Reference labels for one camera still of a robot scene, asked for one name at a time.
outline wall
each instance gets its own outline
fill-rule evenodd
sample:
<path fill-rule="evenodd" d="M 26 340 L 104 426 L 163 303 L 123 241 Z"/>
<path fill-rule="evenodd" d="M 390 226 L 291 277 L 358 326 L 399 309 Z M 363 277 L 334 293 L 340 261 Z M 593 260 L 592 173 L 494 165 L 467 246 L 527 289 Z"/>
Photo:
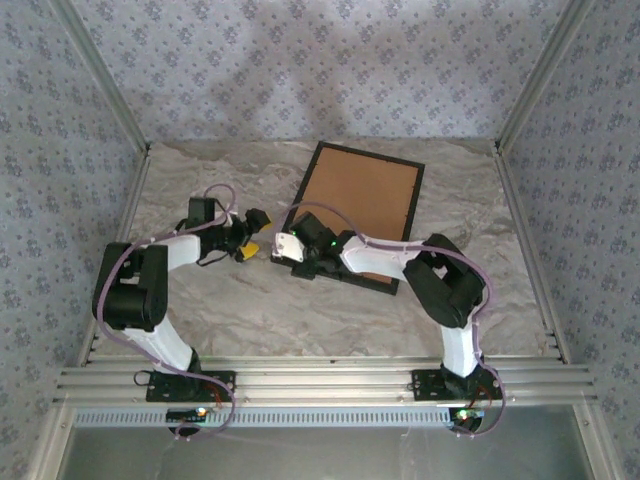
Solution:
<path fill-rule="evenodd" d="M 640 5 L 597 1 L 509 154 L 576 362 L 640 478 Z"/>
<path fill-rule="evenodd" d="M 565 0 L 75 3 L 166 141 L 497 136 Z"/>
<path fill-rule="evenodd" d="M 0 478 L 17 479 L 136 155 L 48 3 L 5 0 L 0 17 Z"/>

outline yellow object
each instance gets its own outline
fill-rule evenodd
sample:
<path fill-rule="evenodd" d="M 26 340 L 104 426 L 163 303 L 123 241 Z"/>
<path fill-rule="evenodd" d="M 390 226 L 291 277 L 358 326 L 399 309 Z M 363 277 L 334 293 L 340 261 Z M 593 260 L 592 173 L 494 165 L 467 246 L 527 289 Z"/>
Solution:
<path fill-rule="evenodd" d="M 244 247 L 240 247 L 240 253 L 242 253 L 242 259 L 248 260 L 249 258 L 253 257 L 256 253 L 258 253 L 258 250 L 260 250 L 260 247 L 258 246 L 258 244 L 253 242 L 247 243 Z"/>

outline cable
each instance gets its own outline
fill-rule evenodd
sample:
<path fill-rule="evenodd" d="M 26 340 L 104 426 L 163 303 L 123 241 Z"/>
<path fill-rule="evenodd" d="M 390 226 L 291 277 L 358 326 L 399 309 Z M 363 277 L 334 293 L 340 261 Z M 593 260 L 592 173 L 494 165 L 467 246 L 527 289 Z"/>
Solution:
<path fill-rule="evenodd" d="M 328 210 L 330 212 L 333 212 L 334 214 L 336 214 L 337 216 L 342 218 L 342 220 L 344 220 L 347 223 L 347 225 L 349 225 L 351 230 L 353 230 L 353 232 L 360 239 L 360 241 L 362 241 L 368 247 L 377 248 L 377 249 L 380 249 L 380 250 L 389 250 L 389 251 L 394 251 L 394 252 L 423 251 L 423 252 L 435 253 L 435 254 L 438 254 L 438 255 L 445 255 L 445 256 L 447 256 L 449 258 L 453 258 L 455 260 L 458 260 L 458 261 L 464 263 L 469 268 L 471 268 L 476 274 L 478 274 L 478 276 L 480 276 L 480 278 L 482 278 L 482 280 L 484 281 L 485 285 L 487 286 L 487 298 L 482 304 L 480 304 L 480 306 L 476 310 L 475 314 L 471 318 L 471 335 L 472 335 L 472 338 L 473 338 L 473 353 L 474 353 L 474 355 L 476 357 L 476 361 L 478 362 L 478 365 L 480 365 L 480 367 L 483 368 L 484 370 L 487 370 L 489 373 L 491 373 L 491 375 L 493 375 L 493 377 L 496 379 L 496 382 L 498 382 L 498 387 L 500 388 L 500 393 L 502 394 L 502 404 L 500 406 L 500 412 L 498 413 L 498 416 L 496 417 L 494 422 L 491 425 L 489 425 L 489 427 L 484 429 L 482 432 L 475 433 L 475 432 L 472 432 L 470 430 L 467 430 L 466 428 L 461 428 L 461 427 L 455 428 L 455 431 L 458 434 L 464 434 L 464 435 L 469 436 L 471 438 L 478 437 L 478 436 L 481 436 L 481 435 L 486 435 L 487 433 L 492 432 L 498 426 L 500 421 L 502 420 L 502 416 L 503 416 L 504 411 L 505 411 L 505 409 L 507 407 L 507 394 L 506 394 L 506 391 L 505 391 L 505 388 L 504 388 L 504 383 L 503 383 L 502 379 L 500 378 L 500 375 L 498 374 L 496 369 L 491 367 L 490 365 L 487 365 L 486 363 L 484 363 L 484 360 L 482 359 L 482 351 L 480 350 L 480 341 L 479 341 L 479 338 L 478 338 L 478 315 L 480 314 L 480 312 L 482 312 L 485 309 L 485 307 L 487 306 L 489 301 L 492 298 L 494 298 L 494 296 L 495 296 L 495 290 L 493 288 L 493 283 L 491 282 L 491 279 L 489 278 L 489 275 L 487 274 L 487 272 L 485 272 L 484 269 L 482 267 L 480 267 L 480 265 L 475 263 L 473 260 L 470 260 L 469 258 L 465 257 L 464 255 L 461 255 L 459 253 L 453 252 L 451 250 L 447 250 L 445 248 L 432 247 L 432 246 L 429 246 L 429 245 L 403 245 L 403 246 L 385 245 L 385 244 L 372 242 L 358 229 L 358 227 L 353 222 L 353 220 L 351 220 L 348 216 L 346 216 L 344 213 L 342 213 L 338 209 L 332 207 L 331 205 L 327 205 L 325 203 L 322 203 L 322 202 L 308 202 L 307 201 L 307 202 L 294 203 L 293 205 L 291 205 L 289 208 L 287 208 L 282 213 L 282 215 L 278 219 L 277 223 L 275 224 L 276 228 L 274 228 L 273 243 L 272 243 L 272 253 L 273 254 L 277 253 L 276 252 L 276 236 L 278 235 L 278 233 L 281 233 L 282 227 L 283 227 L 284 222 L 286 221 L 286 219 L 287 219 L 287 217 L 289 215 L 289 212 L 291 212 L 292 210 L 294 210 L 294 209 L 296 209 L 298 207 L 319 207 L 319 208 L 323 208 L 325 210 Z"/>
<path fill-rule="evenodd" d="M 162 367 L 165 370 L 169 370 L 170 372 L 173 372 L 173 373 L 175 373 L 177 375 L 182 375 L 184 377 L 189 377 L 189 378 L 194 378 L 196 380 L 204 380 L 206 382 L 211 382 L 211 383 L 223 388 L 228 393 L 229 398 L 231 400 L 231 411 L 229 412 L 229 417 L 218 428 L 216 428 L 215 430 L 212 430 L 211 432 L 207 432 L 206 434 L 198 435 L 198 438 L 208 438 L 208 437 L 214 436 L 214 435 L 224 431 L 230 425 L 230 423 L 233 421 L 233 416 L 234 416 L 234 413 L 236 411 L 236 403 L 237 403 L 236 402 L 236 397 L 233 394 L 233 391 L 227 386 L 226 383 L 218 380 L 217 378 L 213 378 L 213 377 L 210 377 L 208 375 L 203 375 L 203 374 L 200 374 L 200 373 L 187 372 L 187 371 L 175 368 L 174 366 L 169 365 L 169 364 L 161 361 L 159 358 L 156 358 L 155 356 L 153 356 L 152 354 L 150 354 L 149 352 L 147 352 L 143 348 L 139 347 L 135 343 L 130 342 L 128 340 L 124 340 L 124 339 L 114 335 L 111 332 L 111 330 L 107 327 L 107 324 L 104 321 L 104 305 L 105 305 L 105 302 L 107 300 L 107 294 L 109 293 L 109 289 L 113 285 L 113 282 L 115 281 L 116 276 L 118 275 L 118 271 L 120 271 L 120 268 L 122 267 L 124 262 L 127 260 L 127 258 L 129 258 L 129 255 L 131 255 L 131 253 L 133 253 L 137 248 L 140 248 L 140 247 L 142 247 L 144 245 L 150 245 L 152 243 L 160 242 L 160 241 L 163 241 L 163 240 L 168 240 L 170 238 L 181 237 L 182 235 L 188 235 L 190 233 L 198 232 L 200 230 L 204 230 L 206 228 L 209 228 L 209 227 L 212 227 L 212 226 L 215 226 L 215 225 L 220 225 L 221 223 L 224 223 L 226 221 L 227 215 L 229 215 L 231 208 L 235 205 L 236 192 L 230 185 L 227 185 L 226 183 L 217 183 L 217 184 L 211 185 L 209 188 L 207 188 L 205 190 L 204 195 L 206 196 L 207 193 L 209 193 L 214 188 L 218 188 L 218 187 L 226 188 L 227 190 L 229 190 L 231 192 L 231 202 L 229 202 L 228 209 L 224 209 L 223 215 L 218 216 L 217 218 L 214 218 L 210 222 L 203 223 L 202 225 L 198 225 L 197 227 L 193 227 L 193 228 L 189 228 L 189 229 L 186 229 L 186 230 L 182 230 L 180 232 L 174 230 L 171 233 L 165 233 L 165 234 L 162 234 L 162 235 L 151 237 L 151 238 L 146 239 L 146 240 L 138 240 L 137 242 L 135 242 L 132 245 L 130 245 L 129 248 L 127 248 L 123 252 L 123 254 L 120 255 L 120 258 L 118 258 L 118 260 L 114 264 L 113 268 L 109 272 L 109 275 L 107 276 L 107 279 L 106 279 L 106 281 L 104 283 L 104 286 L 102 287 L 102 291 L 100 292 L 100 296 L 98 298 L 98 305 L 97 305 L 97 308 L 96 308 L 96 321 L 98 322 L 98 327 L 100 327 L 100 330 L 102 331 L 102 333 L 104 333 L 104 335 L 107 338 L 109 338 L 111 341 L 113 341 L 115 343 L 118 343 L 119 345 L 123 345 L 125 347 L 131 348 L 132 350 L 135 350 L 136 352 L 138 352 L 139 354 L 141 354 L 142 356 L 144 356 L 145 358 L 150 360 L 157 367 Z"/>
<path fill-rule="evenodd" d="M 219 256 L 218 258 L 214 258 L 213 260 L 209 260 L 208 262 L 205 262 L 205 263 L 201 263 L 201 261 L 198 260 L 196 262 L 196 265 L 198 265 L 199 267 L 206 267 L 207 265 L 211 265 L 212 263 L 218 263 L 219 261 L 224 260 L 228 256 L 229 256 L 229 253 L 225 253 L 225 254 Z"/>

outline marble surface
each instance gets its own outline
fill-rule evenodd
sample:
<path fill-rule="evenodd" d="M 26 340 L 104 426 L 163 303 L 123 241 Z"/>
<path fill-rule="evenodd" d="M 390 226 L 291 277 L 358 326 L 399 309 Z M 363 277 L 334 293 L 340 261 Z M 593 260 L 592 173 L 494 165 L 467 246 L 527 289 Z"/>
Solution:
<path fill-rule="evenodd" d="M 497 298 L 481 320 L 489 354 L 543 355 L 544 326 L 506 206 L 488 141 L 360 139 L 354 148 L 425 164 L 412 239 L 450 237 L 491 275 Z M 187 201 L 213 183 L 238 192 L 242 214 L 260 207 L 279 215 L 290 204 L 316 142 L 156 144 L 137 208 L 132 238 L 172 228 Z M 226 202 L 227 195 L 219 198 Z M 334 280 L 294 278 L 269 261 L 271 236 L 244 264 L 225 260 L 170 274 L 169 314 L 200 355 L 440 356 L 439 328 L 411 289 L 397 295 Z M 98 339 L 98 354 L 125 353 Z"/>

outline brown board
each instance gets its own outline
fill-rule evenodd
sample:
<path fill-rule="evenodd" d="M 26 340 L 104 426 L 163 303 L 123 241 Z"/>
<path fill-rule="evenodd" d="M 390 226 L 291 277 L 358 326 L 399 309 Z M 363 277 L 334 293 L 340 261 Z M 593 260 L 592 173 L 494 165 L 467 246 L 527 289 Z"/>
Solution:
<path fill-rule="evenodd" d="M 375 238 L 408 240 L 418 203 L 424 165 L 376 153 L 320 142 L 293 203 L 322 202 L 350 217 L 358 228 Z M 300 207 L 287 217 L 286 231 L 294 218 L 310 211 L 334 233 L 350 230 L 344 220 L 319 207 Z M 292 265 L 288 260 L 278 263 Z M 338 278 L 319 275 L 395 295 L 398 281 L 374 274 L 350 274 Z"/>

